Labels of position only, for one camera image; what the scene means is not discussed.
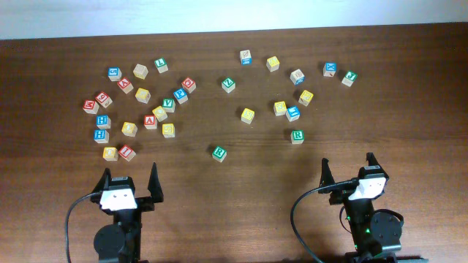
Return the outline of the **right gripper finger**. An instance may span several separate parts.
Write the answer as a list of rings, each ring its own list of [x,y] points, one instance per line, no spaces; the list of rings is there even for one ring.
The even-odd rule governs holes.
[[[327,158],[322,158],[321,160],[321,176],[320,176],[320,190],[319,194],[328,194],[333,191],[332,185],[335,184],[335,180],[332,176],[331,169],[328,164],[329,160]]]
[[[366,160],[368,162],[367,167],[380,168],[380,164],[372,152],[366,154]]]

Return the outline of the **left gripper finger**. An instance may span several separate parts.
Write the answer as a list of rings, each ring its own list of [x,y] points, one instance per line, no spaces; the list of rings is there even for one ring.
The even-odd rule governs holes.
[[[111,173],[109,168],[105,168],[102,177],[99,179],[98,183],[94,187],[92,193],[102,193],[106,191],[109,187],[109,182],[111,181]]]
[[[155,162],[152,165],[151,173],[149,176],[148,191],[150,192],[150,196],[152,198],[153,203],[164,202],[164,194],[162,191],[161,184],[159,182],[157,166]]]

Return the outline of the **yellow S block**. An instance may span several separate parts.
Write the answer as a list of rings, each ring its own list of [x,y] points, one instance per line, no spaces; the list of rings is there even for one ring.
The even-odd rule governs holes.
[[[241,120],[244,123],[251,124],[254,119],[255,112],[249,108],[245,108],[241,113]]]
[[[171,138],[176,135],[175,126],[173,123],[164,123],[162,125],[162,135],[164,138]]]

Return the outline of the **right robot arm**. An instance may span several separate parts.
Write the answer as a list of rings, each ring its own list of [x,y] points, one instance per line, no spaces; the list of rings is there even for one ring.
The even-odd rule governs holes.
[[[373,201],[385,193],[389,180],[373,153],[355,178],[337,183],[326,158],[321,161],[321,194],[329,194],[331,205],[346,213],[355,251],[345,254],[347,262],[427,262],[421,256],[397,256],[404,217],[392,210],[374,209]]]

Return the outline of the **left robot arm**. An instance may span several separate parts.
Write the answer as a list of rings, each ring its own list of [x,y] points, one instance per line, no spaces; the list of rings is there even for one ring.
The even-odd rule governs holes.
[[[94,250],[98,253],[99,262],[142,262],[142,214],[154,211],[156,203],[164,202],[155,164],[151,168],[148,191],[148,197],[136,197],[131,177],[114,178],[110,170],[105,169],[91,198],[101,211],[113,217],[113,223],[102,227],[94,237]]]

